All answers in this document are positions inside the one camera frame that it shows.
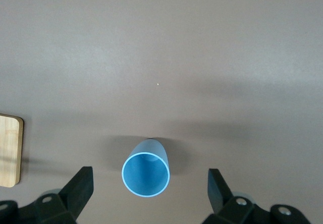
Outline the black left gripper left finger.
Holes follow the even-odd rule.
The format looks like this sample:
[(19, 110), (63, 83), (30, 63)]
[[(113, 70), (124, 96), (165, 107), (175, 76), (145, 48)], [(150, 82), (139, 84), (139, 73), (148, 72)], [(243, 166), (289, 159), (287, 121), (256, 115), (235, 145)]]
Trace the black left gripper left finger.
[(93, 168), (84, 166), (58, 193), (44, 194), (21, 208), (14, 200), (0, 201), (0, 224), (77, 224), (93, 190)]

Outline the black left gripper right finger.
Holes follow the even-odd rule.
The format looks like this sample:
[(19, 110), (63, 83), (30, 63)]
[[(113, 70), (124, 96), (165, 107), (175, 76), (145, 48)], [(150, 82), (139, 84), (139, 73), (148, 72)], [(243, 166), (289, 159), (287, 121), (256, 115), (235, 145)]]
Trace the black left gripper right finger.
[(269, 211), (235, 196), (218, 169), (208, 170), (207, 194), (213, 209), (203, 224), (310, 224), (297, 208), (275, 204)]

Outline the wooden mug tree stand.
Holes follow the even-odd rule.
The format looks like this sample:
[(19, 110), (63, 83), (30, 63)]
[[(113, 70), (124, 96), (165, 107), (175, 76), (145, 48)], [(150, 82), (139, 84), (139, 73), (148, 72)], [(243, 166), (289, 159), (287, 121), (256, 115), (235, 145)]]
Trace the wooden mug tree stand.
[(0, 186), (11, 188), (20, 181), (24, 122), (0, 114)]

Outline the light blue plastic cup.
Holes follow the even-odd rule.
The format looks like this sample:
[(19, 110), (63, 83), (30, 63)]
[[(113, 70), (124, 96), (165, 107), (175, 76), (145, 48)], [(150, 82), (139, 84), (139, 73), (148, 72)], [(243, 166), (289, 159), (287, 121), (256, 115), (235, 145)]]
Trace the light blue plastic cup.
[(136, 196), (150, 198), (162, 193), (170, 182), (168, 156), (156, 139), (140, 142), (122, 167), (122, 180)]

